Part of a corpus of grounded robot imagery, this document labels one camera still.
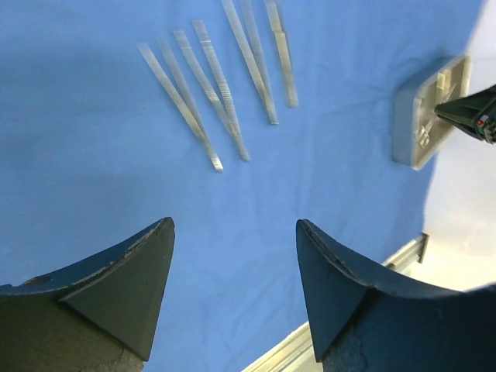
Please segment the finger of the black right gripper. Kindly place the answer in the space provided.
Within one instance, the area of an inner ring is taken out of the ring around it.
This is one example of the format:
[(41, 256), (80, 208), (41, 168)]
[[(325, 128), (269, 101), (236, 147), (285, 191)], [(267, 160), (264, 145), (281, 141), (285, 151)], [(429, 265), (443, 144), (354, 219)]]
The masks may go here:
[(495, 144), (494, 85), (467, 97), (438, 104), (435, 114), (468, 136)]

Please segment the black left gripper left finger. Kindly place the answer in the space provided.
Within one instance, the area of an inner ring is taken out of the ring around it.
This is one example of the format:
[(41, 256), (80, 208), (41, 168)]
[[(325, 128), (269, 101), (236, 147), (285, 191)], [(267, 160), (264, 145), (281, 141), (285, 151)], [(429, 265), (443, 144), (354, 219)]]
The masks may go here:
[(3, 371), (141, 371), (174, 252), (172, 218), (27, 282), (1, 287)]

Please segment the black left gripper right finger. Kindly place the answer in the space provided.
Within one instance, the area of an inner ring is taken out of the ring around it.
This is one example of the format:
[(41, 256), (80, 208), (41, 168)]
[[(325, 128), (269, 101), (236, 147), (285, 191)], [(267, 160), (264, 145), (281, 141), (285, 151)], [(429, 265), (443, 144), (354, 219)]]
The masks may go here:
[(391, 270), (312, 222), (296, 246), (315, 359), (326, 371), (493, 371), (495, 287), (453, 291)]

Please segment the stainless steel instrument tray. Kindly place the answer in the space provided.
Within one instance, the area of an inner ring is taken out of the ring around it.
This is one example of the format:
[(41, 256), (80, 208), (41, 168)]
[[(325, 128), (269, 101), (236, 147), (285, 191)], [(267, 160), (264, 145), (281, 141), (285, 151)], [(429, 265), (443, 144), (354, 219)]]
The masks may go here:
[(437, 105), (468, 94), (471, 59), (462, 54), (423, 64), (394, 95), (392, 160), (419, 171), (436, 154), (454, 127), (438, 118)]

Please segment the steel tweezers long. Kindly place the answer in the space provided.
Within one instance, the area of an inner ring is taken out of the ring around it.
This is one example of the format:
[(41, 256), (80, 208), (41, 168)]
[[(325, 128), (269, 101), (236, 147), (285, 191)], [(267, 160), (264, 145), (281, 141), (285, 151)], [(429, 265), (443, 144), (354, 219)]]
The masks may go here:
[(214, 151), (211, 143), (208, 140), (208, 137), (205, 135), (205, 132), (200, 128), (200, 125), (198, 124), (196, 118), (193, 116), (192, 111), (189, 109), (187, 103), (181, 97), (180, 93), (177, 91), (174, 84), (167, 76), (166, 72), (160, 66), (160, 63), (153, 54), (152, 50), (146, 43), (138, 43), (137, 47), (143, 59), (146, 61), (151, 71), (156, 76), (157, 80), (160, 82), (166, 93), (169, 95), (170, 99), (176, 105), (177, 109), (183, 116), (191, 131), (204, 146), (206, 153), (208, 154), (208, 158), (212, 162), (215, 171), (218, 173), (222, 173), (224, 171), (224, 168), (221, 160), (219, 159), (219, 156)]

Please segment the steel forceps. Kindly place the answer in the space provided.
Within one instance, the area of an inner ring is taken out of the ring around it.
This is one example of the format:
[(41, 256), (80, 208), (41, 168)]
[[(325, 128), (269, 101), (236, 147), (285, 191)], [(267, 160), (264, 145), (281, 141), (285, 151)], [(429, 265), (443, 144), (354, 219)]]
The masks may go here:
[(269, 123), (278, 125), (277, 111), (271, 93), (267, 65), (264, 59), (264, 50), (255, 22), (251, 1), (241, 1), (241, 10), (248, 36), (244, 32), (233, 1), (222, 1), (226, 17), (231, 30), (236, 38), (239, 49), (245, 60), (246, 66), (266, 110)]

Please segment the small steel surgical instrument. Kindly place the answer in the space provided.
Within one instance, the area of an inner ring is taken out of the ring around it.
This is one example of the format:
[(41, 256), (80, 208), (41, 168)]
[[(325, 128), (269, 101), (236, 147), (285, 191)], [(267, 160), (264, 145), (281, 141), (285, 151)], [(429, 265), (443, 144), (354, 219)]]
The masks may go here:
[(288, 41), (279, 11), (279, 6), (277, 1), (265, 1), (265, 5), (284, 75), (288, 106), (290, 108), (295, 108), (298, 106), (298, 93), (295, 85), (295, 76), (293, 73)]

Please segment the blue surgical cloth wrap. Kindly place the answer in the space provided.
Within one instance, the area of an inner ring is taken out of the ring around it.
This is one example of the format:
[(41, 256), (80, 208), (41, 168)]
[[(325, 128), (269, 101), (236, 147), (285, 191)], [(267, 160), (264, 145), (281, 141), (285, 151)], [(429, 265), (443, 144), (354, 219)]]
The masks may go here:
[[(479, 1), (282, 1), (298, 106), (288, 108), (265, 4), (253, 3), (271, 125), (219, 1), (1, 3), (1, 280), (65, 267), (170, 216), (176, 227), (148, 371), (238, 371), (306, 320), (295, 225), (382, 261), (419, 234), (432, 177), (391, 160), (394, 89), (460, 53)], [(181, 51), (224, 171), (146, 65), (206, 26), (250, 162)]]

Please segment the steel tweezers medium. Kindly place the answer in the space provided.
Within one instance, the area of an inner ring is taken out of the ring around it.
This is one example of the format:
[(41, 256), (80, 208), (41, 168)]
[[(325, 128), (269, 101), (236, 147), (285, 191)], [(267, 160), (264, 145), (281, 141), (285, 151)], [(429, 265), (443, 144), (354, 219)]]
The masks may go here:
[(183, 53), (188, 66), (197, 78), (197, 81), (203, 89), (207, 99), (212, 104), (212, 107), (216, 111), (227, 133), (232, 137), (239, 156), (243, 161), (250, 162), (250, 155), (243, 141), (232, 93), (226, 77), (223, 74), (219, 59), (216, 56), (206, 26), (201, 19), (193, 19), (192, 25), (215, 79), (217, 88), (214, 88), (207, 78), (207, 75), (200, 65), (185, 32), (183, 30), (174, 31), (174, 37), (179, 44), (180, 50)]

